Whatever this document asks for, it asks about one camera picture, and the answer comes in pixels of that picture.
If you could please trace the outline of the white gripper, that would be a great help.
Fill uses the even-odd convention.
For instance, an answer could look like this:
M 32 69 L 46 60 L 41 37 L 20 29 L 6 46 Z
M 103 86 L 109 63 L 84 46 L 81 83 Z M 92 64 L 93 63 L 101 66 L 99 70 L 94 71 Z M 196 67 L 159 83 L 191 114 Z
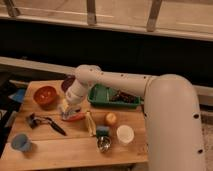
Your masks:
M 62 114 L 66 114 L 69 108 L 69 105 L 77 105 L 84 100 L 84 95 L 79 89 L 73 89 L 69 87 L 65 93 L 65 98 L 59 104 L 59 110 Z

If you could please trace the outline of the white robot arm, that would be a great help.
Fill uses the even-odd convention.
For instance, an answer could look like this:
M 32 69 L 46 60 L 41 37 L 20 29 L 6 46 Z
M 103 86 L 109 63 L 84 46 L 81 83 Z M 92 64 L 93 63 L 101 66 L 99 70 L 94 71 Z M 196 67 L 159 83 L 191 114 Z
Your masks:
M 198 95 L 186 78 L 104 72 L 94 65 L 80 65 L 66 100 L 80 103 L 94 84 L 144 100 L 149 171 L 206 171 Z

